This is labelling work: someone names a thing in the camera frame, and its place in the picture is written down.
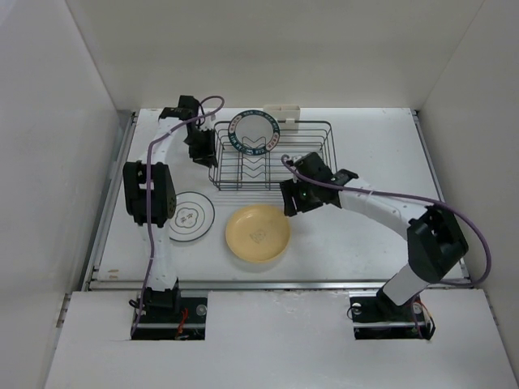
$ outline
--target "black circle outline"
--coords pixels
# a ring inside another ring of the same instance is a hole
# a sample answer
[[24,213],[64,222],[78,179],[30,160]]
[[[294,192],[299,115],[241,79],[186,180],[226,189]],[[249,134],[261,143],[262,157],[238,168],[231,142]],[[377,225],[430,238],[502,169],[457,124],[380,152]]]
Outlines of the black circle outline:
[[195,239],[191,239],[190,241],[178,241],[178,240],[176,240],[176,239],[173,239],[172,237],[169,237],[169,239],[172,240],[173,242],[193,242],[193,241],[195,241],[195,240],[197,240],[197,239],[200,239],[200,238],[203,237],[206,233],[209,232],[209,230],[211,229],[212,225],[214,224],[214,218],[217,217],[217,210],[215,209],[214,205],[212,204],[211,199],[210,199],[208,196],[206,196],[205,194],[202,194],[202,193],[200,193],[200,192],[194,192],[193,190],[188,190],[188,191],[186,191],[186,192],[181,192],[181,193],[177,194],[177,197],[178,197],[179,195],[184,195],[185,193],[194,193],[195,195],[200,195],[200,196],[202,196],[202,197],[205,197],[205,198],[209,201],[209,204],[211,204],[211,208],[212,208],[212,220],[211,220],[211,224],[209,225],[208,230],[207,230],[205,233],[203,233],[202,235],[200,235],[199,237],[196,237]]

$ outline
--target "yellow plate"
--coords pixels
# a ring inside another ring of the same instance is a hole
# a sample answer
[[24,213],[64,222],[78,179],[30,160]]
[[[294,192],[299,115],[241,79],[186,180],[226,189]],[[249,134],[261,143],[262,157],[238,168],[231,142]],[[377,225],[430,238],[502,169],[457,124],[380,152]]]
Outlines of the yellow plate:
[[271,205],[251,205],[236,211],[225,229],[227,245],[239,258],[266,263],[283,254],[290,241],[290,224]]

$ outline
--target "wire dish rack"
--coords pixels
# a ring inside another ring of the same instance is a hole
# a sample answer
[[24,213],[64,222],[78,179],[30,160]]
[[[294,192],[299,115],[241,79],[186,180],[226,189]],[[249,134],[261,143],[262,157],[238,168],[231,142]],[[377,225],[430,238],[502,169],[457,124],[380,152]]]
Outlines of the wire dish rack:
[[[292,173],[281,163],[281,156],[305,156],[317,152],[323,162],[335,173],[337,160],[332,125],[326,121],[296,121],[298,130],[281,130],[279,143],[262,156],[238,152],[228,136],[230,122],[215,123],[218,166],[209,170],[209,180],[219,190],[280,190],[279,182],[292,178]],[[243,144],[256,148],[267,143],[265,137],[242,137]]]

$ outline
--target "plate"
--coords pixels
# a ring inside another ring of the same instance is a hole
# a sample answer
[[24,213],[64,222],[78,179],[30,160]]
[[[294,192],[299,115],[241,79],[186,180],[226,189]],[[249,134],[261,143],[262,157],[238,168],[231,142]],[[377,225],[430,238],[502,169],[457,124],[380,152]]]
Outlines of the plate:
[[270,152],[279,142],[277,120],[264,111],[248,109],[236,115],[229,124],[229,141],[233,147],[249,156]]
[[177,194],[177,209],[169,221],[169,237],[177,242],[191,242],[202,237],[214,221],[214,206],[196,192]]
[[290,241],[288,218],[271,205],[251,205],[236,211],[227,222],[225,239],[231,251],[251,263],[273,261]]

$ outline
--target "white wall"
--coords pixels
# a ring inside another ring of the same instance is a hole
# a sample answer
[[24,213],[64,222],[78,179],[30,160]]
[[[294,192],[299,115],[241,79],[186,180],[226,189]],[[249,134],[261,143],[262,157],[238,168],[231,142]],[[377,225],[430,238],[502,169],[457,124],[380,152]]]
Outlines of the white wall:
[[483,0],[67,0],[118,108],[420,107]]
[[[447,200],[491,244],[485,283],[519,374],[519,2],[486,0],[423,106],[420,118]],[[471,274],[483,270],[474,237]]]
[[117,125],[64,0],[2,2],[1,388],[42,384]]

